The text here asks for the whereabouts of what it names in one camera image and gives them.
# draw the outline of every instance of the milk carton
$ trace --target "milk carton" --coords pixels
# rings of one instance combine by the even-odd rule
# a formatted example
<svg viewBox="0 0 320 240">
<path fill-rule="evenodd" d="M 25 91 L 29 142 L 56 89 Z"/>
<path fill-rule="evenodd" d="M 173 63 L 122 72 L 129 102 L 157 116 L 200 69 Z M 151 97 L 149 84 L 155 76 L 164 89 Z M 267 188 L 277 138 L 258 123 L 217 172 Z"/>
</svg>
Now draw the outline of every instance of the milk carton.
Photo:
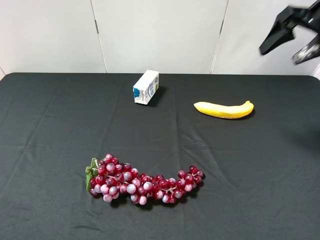
<svg viewBox="0 0 320 240">
<path fill-rule="evenodd" d="M 133 86 L 134 102 L 147 105 L 159 88 L 159 72 L 147 70 Z"/>
</svg>

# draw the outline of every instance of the bunch of grapes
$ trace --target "bunch of grapes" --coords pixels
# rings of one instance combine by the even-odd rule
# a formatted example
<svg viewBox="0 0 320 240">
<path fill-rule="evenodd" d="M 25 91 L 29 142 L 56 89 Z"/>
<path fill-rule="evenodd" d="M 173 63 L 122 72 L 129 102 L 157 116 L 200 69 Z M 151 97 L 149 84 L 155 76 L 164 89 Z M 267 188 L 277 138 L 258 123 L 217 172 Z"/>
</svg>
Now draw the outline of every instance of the bunch of grapes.
<svg viewBox="0 0 320 240">
<path fill-rule="evenodd" d="M 204 172 L 196 166 L 190 166 L 189 172 L 180 170 L 178 180 L 165 179 L 162 174 L 148 176 L 139 174 L 129 163 L 119 163 L 112 154 L 96 161 L 97 176 L 90 179 L 90 193 L 93 196 L 103 194 L 105 202 L 117 199 L 119 194 L 130 194 L 134 204 L 145 205 L 148 199 L 161 200 L 165 204 L 174 204 L 197 185 L 202 184 Z"/>
</svg>

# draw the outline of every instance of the table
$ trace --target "table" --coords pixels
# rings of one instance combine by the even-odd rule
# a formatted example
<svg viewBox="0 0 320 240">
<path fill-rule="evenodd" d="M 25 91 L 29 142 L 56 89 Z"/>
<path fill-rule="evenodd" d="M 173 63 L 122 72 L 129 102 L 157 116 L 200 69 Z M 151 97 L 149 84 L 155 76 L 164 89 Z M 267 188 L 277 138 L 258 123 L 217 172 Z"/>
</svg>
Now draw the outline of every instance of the table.
<svg viewBox="0 0 320 240">
<path fill-rule="evenodd" d="M 13 73 L 0 82 L 0 239 L 301 240 L 320 236 L 320 81 L 309 76 Z M 255 110 L 242 119 L 196 102 Z M 106 203 L 85 189 L 92 157 L 140 173 L 196 165 L 204 186 L 175 206 Z"/>
</svg>

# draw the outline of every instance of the banana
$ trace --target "banana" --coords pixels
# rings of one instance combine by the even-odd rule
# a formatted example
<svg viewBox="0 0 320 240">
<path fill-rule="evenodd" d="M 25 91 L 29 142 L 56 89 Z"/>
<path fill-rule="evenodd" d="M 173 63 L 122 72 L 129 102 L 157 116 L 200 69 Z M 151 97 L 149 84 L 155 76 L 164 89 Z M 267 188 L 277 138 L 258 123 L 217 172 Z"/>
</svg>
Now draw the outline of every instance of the banana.
<svg viewBox="0 0 320 240">
<path fill-rule="evenodd" d="M 214 116 L 222 119 L 238 119 L 252 112 L 254 105 L 250 101 L 246 101 L 240 106 L 223 106 L 210 102 L 197 102 L 195 108 L 203 114 Z"/>
</svg>

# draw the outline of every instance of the black fabric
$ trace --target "black fabric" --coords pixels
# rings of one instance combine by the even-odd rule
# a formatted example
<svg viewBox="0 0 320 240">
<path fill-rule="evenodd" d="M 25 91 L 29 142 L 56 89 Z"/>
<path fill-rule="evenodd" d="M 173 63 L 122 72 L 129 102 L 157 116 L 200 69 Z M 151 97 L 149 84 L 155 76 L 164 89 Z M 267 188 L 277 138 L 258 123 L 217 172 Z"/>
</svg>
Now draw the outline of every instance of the black fabric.
<svg viewBox="0 0 320 240">
<path fill-rule="evenodd" d="M 320 236 L 320 81 L 308 76 L 14 73 L 0 81 L 0 239 L 307 240 Z M 196 102 L 254 112 L 226 120 Z M 166 178 L 196 165 L 204 186 L 174 207 L 111 204 L 85 189 L 113 153 Z"/>
</svg>

